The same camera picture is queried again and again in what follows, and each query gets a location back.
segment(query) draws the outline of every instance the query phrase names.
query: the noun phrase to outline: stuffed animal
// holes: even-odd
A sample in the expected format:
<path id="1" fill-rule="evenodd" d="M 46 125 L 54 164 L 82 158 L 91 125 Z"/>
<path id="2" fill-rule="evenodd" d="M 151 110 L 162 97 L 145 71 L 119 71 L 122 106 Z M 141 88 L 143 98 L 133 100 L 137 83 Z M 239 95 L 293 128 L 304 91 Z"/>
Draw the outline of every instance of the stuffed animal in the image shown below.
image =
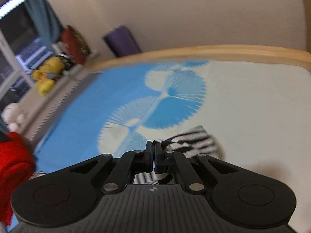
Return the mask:
<path id="1" fill-rule="evenodd" d="M 36 88 L 40 95 L 46 95 L 54 87 L 54 80 L 64 68 L 65 65 L 59 57 L 52 57 L 46 60 L 39 70 L 33 71 L 32 78 L 37 81 Z"/>
<path id="2" fill-rule="evenodd" d="M 26 117 L 18 103 L 7 105 L 2 111 L 1 117 L 11 132 L 16 132 L 19 126 L 26 121 Z"/>

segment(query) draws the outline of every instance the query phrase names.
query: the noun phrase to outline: yellow stuffed toy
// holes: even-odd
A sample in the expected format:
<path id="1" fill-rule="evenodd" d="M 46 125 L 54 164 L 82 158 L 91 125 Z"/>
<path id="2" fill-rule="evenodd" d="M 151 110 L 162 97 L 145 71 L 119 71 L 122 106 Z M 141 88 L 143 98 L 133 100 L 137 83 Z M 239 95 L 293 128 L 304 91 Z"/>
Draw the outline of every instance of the yellow stuffed toy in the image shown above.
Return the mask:
<path id="1" fill-rule="evenodd" d="M 65 65 L 60 58 L 51 57 L 40 66 L 39 70 L 32 72 L 32 78 L 37 81 L 36 88 L 40 95 L 46 95 L 54 87 L 55 81 L 52 78 L 60 74 L 64 68 Z"/>

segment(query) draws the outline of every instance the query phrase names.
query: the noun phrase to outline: window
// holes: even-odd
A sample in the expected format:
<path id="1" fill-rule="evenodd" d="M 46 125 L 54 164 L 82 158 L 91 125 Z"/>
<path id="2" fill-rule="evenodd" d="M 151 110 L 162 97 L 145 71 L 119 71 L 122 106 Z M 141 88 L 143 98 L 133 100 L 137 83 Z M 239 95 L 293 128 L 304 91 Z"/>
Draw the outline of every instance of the window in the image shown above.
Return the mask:
<path id="1" fill-rule="evenodd" d="M 53 54 L 42 43 L 24 0 L 0 4 L 0 111 L 33 86 L 30 77 Z"/>

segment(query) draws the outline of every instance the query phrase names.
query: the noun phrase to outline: purple object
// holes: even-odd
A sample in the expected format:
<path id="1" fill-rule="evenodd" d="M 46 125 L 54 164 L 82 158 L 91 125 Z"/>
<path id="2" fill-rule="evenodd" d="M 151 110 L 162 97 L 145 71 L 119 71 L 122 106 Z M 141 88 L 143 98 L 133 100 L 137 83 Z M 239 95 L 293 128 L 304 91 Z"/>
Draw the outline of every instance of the purple object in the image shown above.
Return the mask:
<path id="1" fill-rule="evenodd" d="M 142 52 L 130 30 L 123 25 L 104 36 L 103 40 L 117 58 Z"/>

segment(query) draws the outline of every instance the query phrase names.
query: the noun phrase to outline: teal curtain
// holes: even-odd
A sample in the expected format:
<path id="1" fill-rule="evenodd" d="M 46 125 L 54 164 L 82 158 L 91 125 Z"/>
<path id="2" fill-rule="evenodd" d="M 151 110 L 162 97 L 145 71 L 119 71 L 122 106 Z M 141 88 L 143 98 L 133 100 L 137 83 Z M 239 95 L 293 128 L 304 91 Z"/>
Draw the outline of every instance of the teal curtain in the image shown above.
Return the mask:
<path id="1" fill-rule="evenodd" d="M 7 128 L 7 125 L 3 122 L 0 112 L 0 132 L 6 134 L 9 132 L 9 129 Z"/>
<path id="2" fill-rule="evenodd" d="M 52 49 L 51 45 L 59 41 L 63 31 L 63 26 L 53 9 L 47 0 L 25 0 L 25 6 L 44 45 Z"/>

